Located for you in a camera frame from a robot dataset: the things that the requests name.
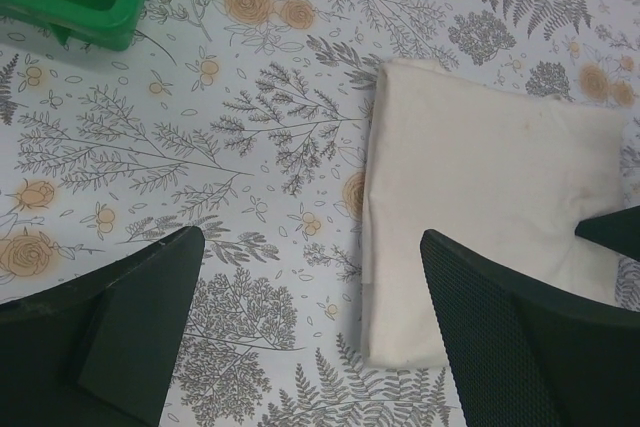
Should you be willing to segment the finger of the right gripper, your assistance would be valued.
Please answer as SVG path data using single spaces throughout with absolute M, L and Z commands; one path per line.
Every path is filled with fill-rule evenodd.
M 639 262 L 640 207 L 582 220 L 575 235 Z

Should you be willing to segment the cream t shirt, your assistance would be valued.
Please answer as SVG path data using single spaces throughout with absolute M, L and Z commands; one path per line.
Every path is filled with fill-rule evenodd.
M 447 362 L 420 241 L 434 229 L 570 293 L 615 301 L 618 256 L 575 236 L 623 206 L 618 111 L 494 90 L 426 60 L 379 71 L 363 191 L 361 349 Z

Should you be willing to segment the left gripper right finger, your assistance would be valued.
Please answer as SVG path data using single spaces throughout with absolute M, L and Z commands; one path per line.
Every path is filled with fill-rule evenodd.
M 636 426 L 639 315 L 429 229 L 424 273 L 469 426 Z

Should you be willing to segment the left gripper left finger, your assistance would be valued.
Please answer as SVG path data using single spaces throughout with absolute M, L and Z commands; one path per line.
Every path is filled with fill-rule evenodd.
M 159 425 L 204 247 L 184 227 L 2 304 L 2 425 Z

